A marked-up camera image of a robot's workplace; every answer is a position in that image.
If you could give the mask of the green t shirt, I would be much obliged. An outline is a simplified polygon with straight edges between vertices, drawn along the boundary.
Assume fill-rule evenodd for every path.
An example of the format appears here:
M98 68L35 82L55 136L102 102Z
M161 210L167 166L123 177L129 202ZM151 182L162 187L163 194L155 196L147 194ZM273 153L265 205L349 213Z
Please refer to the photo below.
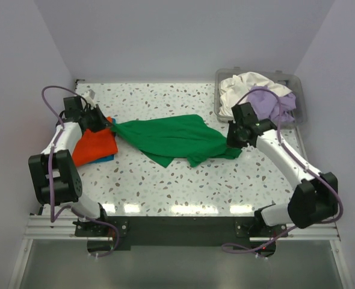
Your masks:
M210 158L237 159L241 149L230 148L226 137L207 126L197 114L116 123L112 132L166 168L176 158L197 167Z

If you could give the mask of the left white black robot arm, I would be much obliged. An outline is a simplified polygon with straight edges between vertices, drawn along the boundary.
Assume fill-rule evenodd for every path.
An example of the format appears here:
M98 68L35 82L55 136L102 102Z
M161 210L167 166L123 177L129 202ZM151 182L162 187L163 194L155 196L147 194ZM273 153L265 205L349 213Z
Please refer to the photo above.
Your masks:
M106 221L102 205L83 193L72 154L88 129L100 132L111 125L99 106L89 103L85 97L64 98L64 112L59 116L50 144L28 160L36 198L40 204L50 205L51 222L66 209L72 210L82 222Z

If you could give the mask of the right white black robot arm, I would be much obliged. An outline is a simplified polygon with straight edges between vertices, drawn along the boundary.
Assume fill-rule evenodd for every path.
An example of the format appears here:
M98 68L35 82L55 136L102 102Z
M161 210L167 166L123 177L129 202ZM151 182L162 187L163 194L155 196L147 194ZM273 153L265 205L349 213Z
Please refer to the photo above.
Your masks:
M281 171L293 189L286 204L274 204L254 212L258 229L293 223L304 229L315 223L331 221L341 213L338 179L322 173L303 159L282 137L271 120L259 120L251 104L232 108L227 145L232 148L253 146Z

